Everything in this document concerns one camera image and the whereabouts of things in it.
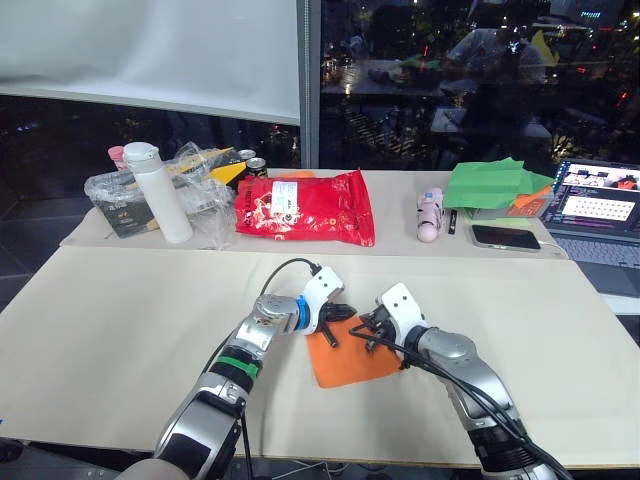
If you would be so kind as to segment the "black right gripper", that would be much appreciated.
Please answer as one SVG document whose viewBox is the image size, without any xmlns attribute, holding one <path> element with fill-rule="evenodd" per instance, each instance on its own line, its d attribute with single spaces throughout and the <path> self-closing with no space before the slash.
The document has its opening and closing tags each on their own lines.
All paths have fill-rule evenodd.
<svg viewBox="0 0 640 480">
<path fill-rule="evenodd" d="M 366 341 L 366 350 L 373 353 L 383 340 L 390 350 L 393 350 L 396 340 L 396 328 L 392 316 L 384 305 L 378 305 L 372 312 L 361 316 L 362 324 L 349 330 L 349 334 L 355 337 L 374 337 Z"/>
</svg>

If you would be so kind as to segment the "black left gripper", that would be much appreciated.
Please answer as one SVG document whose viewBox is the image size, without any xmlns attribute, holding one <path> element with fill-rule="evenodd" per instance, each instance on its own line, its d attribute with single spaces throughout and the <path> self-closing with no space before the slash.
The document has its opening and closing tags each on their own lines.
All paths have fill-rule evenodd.
<svg viewBox="0 0 640 480">
<path fill-rule="evenodd" d="M 328 323 L 348 320 L 357 313 L 357 310 L 344 303 L 326 302 L 318 314 L 319 324 L 322 325 L 322 333 L 331 348 L 337 348 L 339 342 L 332 333 Z"/>
</svg>

